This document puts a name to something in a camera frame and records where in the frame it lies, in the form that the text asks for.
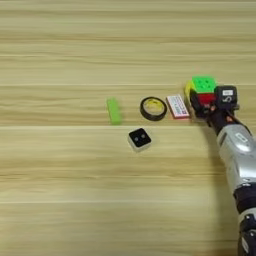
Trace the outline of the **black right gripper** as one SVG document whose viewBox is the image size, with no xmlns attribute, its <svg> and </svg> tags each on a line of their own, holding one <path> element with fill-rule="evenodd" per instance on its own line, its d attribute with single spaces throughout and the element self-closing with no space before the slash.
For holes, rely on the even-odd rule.
<svg viewBox="0 0 256 256">
<path fill-rule="evenodd" d="M 211 127 L 216 134 L 219 134 L 223 128 L 228 125 L 242 125 L 246 127 L 238 118 L 235 117 L 235 111 L 238 107 L 223 109 L 216 105 L 209 105 L 201 94 L 196 91 L 190 92 L 190 103 L 197 118 L 205 118 L 209 127 Z"/>
</svg>

